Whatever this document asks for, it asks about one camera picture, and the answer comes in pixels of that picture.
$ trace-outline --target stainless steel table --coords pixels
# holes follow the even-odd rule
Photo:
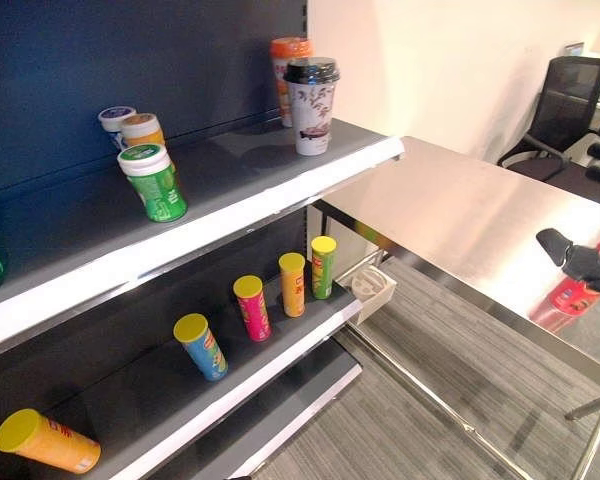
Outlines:
[[[535,240],[553,227],[575,243],[600,241],[600,205],[541,182],[415,138],[405,156],[315,205],[393,255],[478,305],[600,385],[600,322],[580,317],[558,333],[530,314],[564,278]],[[402,365],[351,327],[413,386],[434,400],[474,441],[520,478],[526,472],[482,438]],[[567,414],[600,411],[600,399]],[[600,418],[572,478],[583,478],[600,442]]]

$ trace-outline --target shelf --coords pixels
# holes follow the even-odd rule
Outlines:
[[[297,155],[272,121],[169,146],[187,214],[150,222],[117,166],[0,206],[0,353],[109,298],[312,203],[403,151],[334,120],[327,153]]]
[[[324,342],[149,479],[249,475],[361,372],[337,342]]]
[[[286,317],[278,304],[279,278],[265,285],[265,297],[273,331],[265,342],[247,338],[237,304],[210,318],[211,330],[229,363],[222,380],[204,380],[174,340],[46,412],[102,445],[98,465],[81,478],[142,478],[322,343],[361,308],[353,295],[335,284],[327,300],[315,300],[307,293],[305,314],[297,319]],[[13,455],[0,456],[0,461],[9,464],[18,460]],[[26,478],[30,480],[67,478],[66,472],[23,463],[21,468],[29,470]]]

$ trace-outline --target floor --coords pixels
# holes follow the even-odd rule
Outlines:
[[[365,332],[535,479],[569,478],[595,418],[568,422],[563,413],[600,389],[398,260],[382,269],[398,287]],[[362,375],[255,480],[514,478],[349,334],[336,338]],[[600,451],[587,478],[600,480]]]

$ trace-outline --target blue chip can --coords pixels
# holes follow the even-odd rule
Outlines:
[[[227,374],[228,364],[218,347],[204,315],[191,313],[173,327],[176,337],[209,381],[220,380]]]

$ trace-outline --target black cup lid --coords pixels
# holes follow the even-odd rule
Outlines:
[[[319,85],[338,81],[340,71],[333,58],[293,58],[287,64],[287,73],[285,73],[284,79],[291,83]]]

